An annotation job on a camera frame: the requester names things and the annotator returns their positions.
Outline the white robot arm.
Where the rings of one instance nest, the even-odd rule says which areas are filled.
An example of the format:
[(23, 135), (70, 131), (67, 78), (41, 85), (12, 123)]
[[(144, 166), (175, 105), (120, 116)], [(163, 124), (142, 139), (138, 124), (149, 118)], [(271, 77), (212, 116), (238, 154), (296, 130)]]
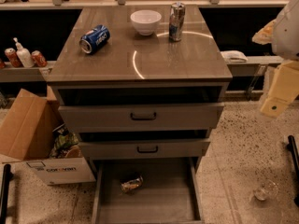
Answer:
[(299, 95), (299, 0), (290, 0), (252, 41), (261, 45), (270, 43), (273, 53), (284, 59), (274, 70), (260, 108), (262, 114), (276, 118)]

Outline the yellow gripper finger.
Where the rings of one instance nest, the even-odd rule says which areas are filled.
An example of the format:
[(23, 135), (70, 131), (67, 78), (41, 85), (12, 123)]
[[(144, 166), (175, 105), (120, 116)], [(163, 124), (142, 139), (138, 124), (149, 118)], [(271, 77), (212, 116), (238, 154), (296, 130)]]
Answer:
[(275, 22), (275, 20), (268, 22), (264, 28), (262, 28), (252, 37), (252, 41), (261, 45), (271, 43)]
[(285, 61), (275, 70), (260, 112), (277, 118), (299, 95), (299, 62)]

